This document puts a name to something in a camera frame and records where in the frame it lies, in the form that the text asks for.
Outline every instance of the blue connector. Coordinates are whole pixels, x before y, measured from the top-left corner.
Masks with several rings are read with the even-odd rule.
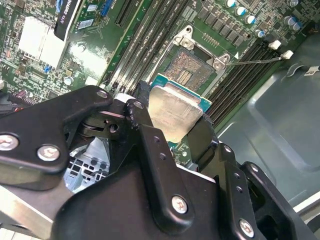
[[[101,13],[100,13],[101,17],[107,16],[113,1],[114,0],[106,0],[105,4],[103,5],[103,8],[101,10]]]
[[[48,72],[50,72],[50,70],[51,70],[51,66],[48,66],[48,65],[45,66],[44,69],[43,69],[44,73],[46,73],[46,74],[47,74]]]

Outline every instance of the label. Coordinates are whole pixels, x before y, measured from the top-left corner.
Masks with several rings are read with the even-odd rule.
[[[319,66],[312,66],[309,70],[304,74],[305,76],[313,76],[316,72],[319,72]]]
[[[87,12],[93,12],[93,11],[97,10],[97,7],[98,7],[98,5],[91,4],[91,5],[88,6],[86,11]]]
[[[93,19],[86,20],[86,21],[81,21],[79,26],[78,26],[78,30],[90,27],[93,22],[94,22]]]
[[[62,3],[54,28],[54,35],[62,41],[67,40],[69,30],[81,2],[82,0],[64,0]]]

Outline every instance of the electrolytic capacitor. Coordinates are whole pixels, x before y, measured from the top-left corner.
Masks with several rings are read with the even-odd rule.
[[[227,8],[232,8],[236,5],[236,0],[226,0],[225,1],[225,6]]]
[[[246,24],[254,24],[255,21],[256,21],[256,18],[255,18],[255,16],[252,16],[252,15],[246,16],[245,19],[244,19],[244,22]]]
[[[299,31],[301,29],[301,23],[296,22],[292,26],[289,27],[292,31]]]
[[[291,0],[290,1],[290,7],[296,7],[299,4],[299,0]]]
[[[283,19],[283,22],[285,25],[288,25],[288,26],[293,26],[294,24],[296,24],[296,19],[293,17],[293,16],[286,16],[284,19]]]
[[[67,76],[63,79],[65,85],[70,86],[74,82],[74,78],[72,76]]]
[[[257,38],[263,38],[265,36],[265,32],[259,29],[255,30],[254,34]]]
[[[247,12],[247,10],[243,6],[238,6],[234,10],[234,14],[236,16],[242,16]]]

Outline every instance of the silver screw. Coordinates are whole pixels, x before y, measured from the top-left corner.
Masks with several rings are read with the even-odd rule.
[[[41,160],[46,162],[57,160],[60,156],[59,150],[52,145],[45,145],[40,147],[36,154]]]
[[[250,223],[248,223],[244,219],[240,219],[239,225],[240,225],[240,228],[244,232],[245,235],[247,235],[249,238],[253,238],[254,237],[255,232],[254,232],[254,229],[252,228],[252,226],[250,225]]]
[[[0,151],[10,151],[15,149],[19,145],[19,140],[12,135],[2,134],[0,135]]]
[[[255,165],[253,165],[253,164],[251,164],[251,168],[252,168],[253,171],[255,171],[255,172],[258,172],[258,171],[259,171],[258,168],[257,168]]]
[[[180,214],[185,214],[188,210],[188,205],[185,200],[179,196],[173,196],[172,207]]]
[[[231,153],[231,152],[232,152],[231,148],[230,148],[229,146],[227,146],[227,145],[224,145],[224,149],[225,149],[228,153]]]
[[[104,98],[104,99],[106,99],[106,98],[108,97],[108,94],[107,94],[105,91],[102,91],[102,90],[97,91],[96,94],[97,94],[99,97]]]
[[[135,105],[137,108],[139,108],[139,109],[143,109],[144,108],[144,106],[142,105],[142,103],[141,102],[139,102],[139,101],[135,101],[134,103],[133,103],[133,105]]]

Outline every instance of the motherboard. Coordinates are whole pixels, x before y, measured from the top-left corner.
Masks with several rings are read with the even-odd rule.
[[[0,0],[0,90],[32,105],[86,85],[132,95],[162,76],[206,98],[221,125],[318,32],[319,11],[318,0]],[[174,149],[190,160],[188,143]]]

